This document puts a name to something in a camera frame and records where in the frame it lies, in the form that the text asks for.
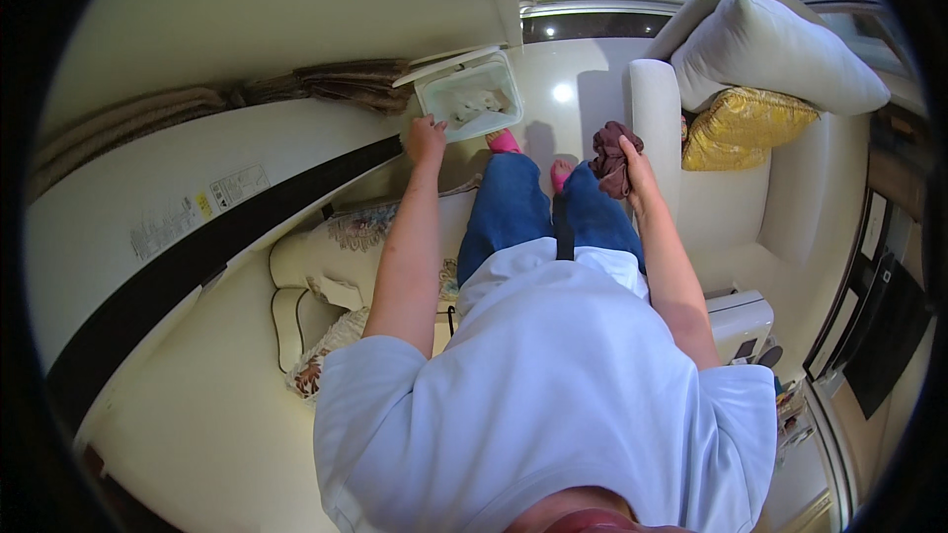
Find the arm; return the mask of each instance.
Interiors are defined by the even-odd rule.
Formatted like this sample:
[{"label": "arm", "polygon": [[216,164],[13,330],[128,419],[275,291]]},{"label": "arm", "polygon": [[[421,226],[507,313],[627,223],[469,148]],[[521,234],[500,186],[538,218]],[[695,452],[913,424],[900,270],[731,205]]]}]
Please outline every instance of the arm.
[{"label": "arm", "polygon": [[382,249],[372,310],[362,337],[404,340],[432,357],[438,310],[438,172],[444,158],[444,127],[434,117],[411,123],[407,150],[414,162],[392,231]]},{"label": "arm", "polygon": [[669,207],[658,190],[648,158],[637,153],[625,136],[619,143],[629,161],[629,204],[639,221],[652,307],[669,326],[675,345],[695,362],[698,370],[720,366],[705,294],[684,252]]}]

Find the brown curtain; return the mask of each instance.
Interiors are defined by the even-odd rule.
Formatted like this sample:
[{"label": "brown curtain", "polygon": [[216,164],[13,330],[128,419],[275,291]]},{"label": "brown curtain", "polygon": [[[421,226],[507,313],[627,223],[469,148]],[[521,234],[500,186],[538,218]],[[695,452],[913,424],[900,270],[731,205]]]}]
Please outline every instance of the brown curtain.
[{"label": "brown curtain", "polygon": [[329,99],[399,115],[411,85],[392,88],[409,71],[408,60],[358,60],[295,69],[288,75],[230,88],[192,87],[115,104],[72,126],[37,150],[30,165],[27,203],[62,178],[108,151],[172,125],[214,113],[290,99]]}]

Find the hand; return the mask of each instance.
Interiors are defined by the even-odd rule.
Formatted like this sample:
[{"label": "hand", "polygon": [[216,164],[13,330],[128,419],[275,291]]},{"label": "hand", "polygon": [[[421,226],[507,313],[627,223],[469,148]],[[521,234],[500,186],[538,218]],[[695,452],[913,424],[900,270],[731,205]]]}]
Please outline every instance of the hand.
[{"label": "hand", "polygon": [[405,148],[416,167],[432,165],[438,169],[441,168],[441,160],[444,159],[444,145],[447,142],[444,137],[446,127],[447,122],[435,124],[434,114],[432,113],[424,118],[411,120],[409,140]]},{"label": "hand", "polygon": [[629,170],[629,183],[632,191],[629,193],[629,205],[640,218],[653,202],[664,202],[662,193],[658,189],[655,173],[645,154],[635,150],[635,146],[625,136],[619,137],[619,146],[626,153],[626,162]]}]

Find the light blue t-shirt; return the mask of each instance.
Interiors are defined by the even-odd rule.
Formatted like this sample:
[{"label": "light blue t-shirt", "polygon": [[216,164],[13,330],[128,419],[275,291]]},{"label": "light blue t-shirt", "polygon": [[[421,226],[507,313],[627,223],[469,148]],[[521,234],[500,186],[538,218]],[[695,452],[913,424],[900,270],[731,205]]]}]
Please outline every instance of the light blue t-shirt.
[{"label": "light blue t-shirt", "polygon": [[699,372],[628,285],[547,249],[488,259],[465,289],[504,279],[430,361],[384,335],[326,358],[316,476],[340,530],[499,532],[579,486],[619,494],[647,526],[753,527],[776,453],[773,373]]}]

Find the white trash bin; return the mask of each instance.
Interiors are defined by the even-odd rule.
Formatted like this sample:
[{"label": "white trash bin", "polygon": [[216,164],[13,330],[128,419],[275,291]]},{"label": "white trash bin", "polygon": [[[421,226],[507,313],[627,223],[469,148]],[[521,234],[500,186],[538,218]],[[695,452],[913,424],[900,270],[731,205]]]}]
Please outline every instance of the white trash bin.
[{"label": "white trash bin", "polygon": [[500,46],[424,66],[392,86],[410,82],[422,112],[447,122],[444,136],[449,143],[484,136],[523,119],[523,102]]}]

